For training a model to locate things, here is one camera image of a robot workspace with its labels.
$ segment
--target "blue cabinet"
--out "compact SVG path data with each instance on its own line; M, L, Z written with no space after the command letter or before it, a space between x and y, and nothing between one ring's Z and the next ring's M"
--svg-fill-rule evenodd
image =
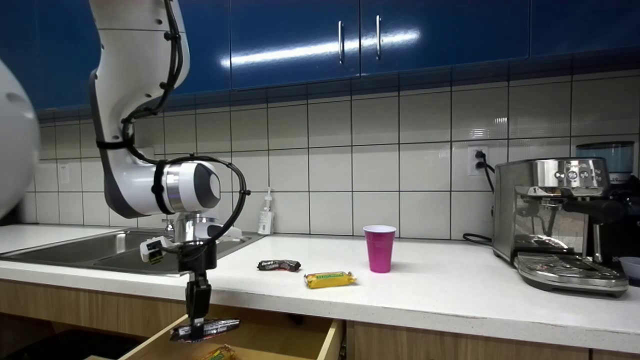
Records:
M362 74L525 58L529 0L362 0Z
M37 0L40 67L46 94L39 108L89 103L89 75L100 38L87 0Z
M531 56L639 45L638 0L532 0Z
M187 78L174 93L229 90L229 1L182 0L180 10L191 63Z
M42 72L38 67L36 0L6 1L0 12L0 60L20 81L31 104L44 103Z
M358 0L231 0L232 88L359 75L358 11Z

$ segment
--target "stainless steel sink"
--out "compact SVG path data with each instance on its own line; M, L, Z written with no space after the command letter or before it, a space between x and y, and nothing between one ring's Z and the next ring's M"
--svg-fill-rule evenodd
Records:
M150 229L126 229L41 247L5 252L0 254L0 259L135 274L178 276L180 275L178 261L173 254L166 254L160 263L154 265L145 263L140 258L140 244L162 234L162 231ZM257 234L245 235L247 236L240 239L218 240L216 243L218 259L263 237Z

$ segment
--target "wooden drawer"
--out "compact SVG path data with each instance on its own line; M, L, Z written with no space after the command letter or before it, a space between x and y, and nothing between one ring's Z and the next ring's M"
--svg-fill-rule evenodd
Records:
M296 325L283 313L231 307L210 311L210 315L238 317L240 328L201 343L169 341L171 329L184 323L185 315L120 360L200 360L221 344L231 346L240 360L338 360L342 320L306 316L302 324Z

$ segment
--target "white countertop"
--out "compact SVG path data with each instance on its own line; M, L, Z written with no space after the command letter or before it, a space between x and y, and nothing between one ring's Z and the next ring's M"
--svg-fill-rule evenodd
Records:
M114 230L13 225L0 228L0 252ZM260 260L283 258L300 261L301 271L255 268ZM392 272L375 274L363 239L269 236L218 261L209 272L211 302L640 354L640 288L620 299L542 291L490 249L458 241L397 241L393 258ZM329 271L351 271L357 285L304 285L303 274ZM177 300L188 280L8 261L0 261L0 279Z

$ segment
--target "cabinet handle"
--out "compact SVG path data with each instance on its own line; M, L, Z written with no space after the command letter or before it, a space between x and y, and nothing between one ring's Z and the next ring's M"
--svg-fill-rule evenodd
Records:
M376 39L377 39L376 46L377 46L377 49L378 49L378 53L376 55L376 58L378 60L380 60L380 47L381 47L381 44L380 44L380 20L382 20L380 18L380 15L376 15Z
M338 21L338 59L344 59L344 39L342 38L342 20Z

